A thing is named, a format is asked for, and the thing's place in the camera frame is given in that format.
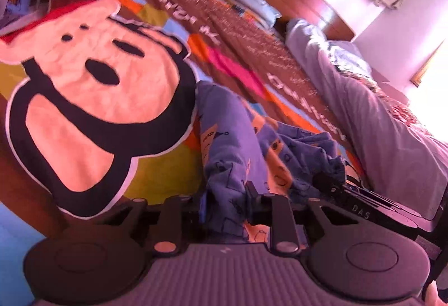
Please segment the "person's right hand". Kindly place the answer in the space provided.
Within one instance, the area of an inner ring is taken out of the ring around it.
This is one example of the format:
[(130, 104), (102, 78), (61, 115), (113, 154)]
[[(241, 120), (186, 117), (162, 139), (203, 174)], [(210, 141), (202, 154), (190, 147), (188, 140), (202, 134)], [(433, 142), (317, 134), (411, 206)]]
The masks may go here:
[(447, 306), (447, 292), (448, 289), (441, 290), (441, 296), (439, 295), (439, 289), (437, 288), (436, 281), (431, 282), (425, 293), (424, 305), (425, 306)]

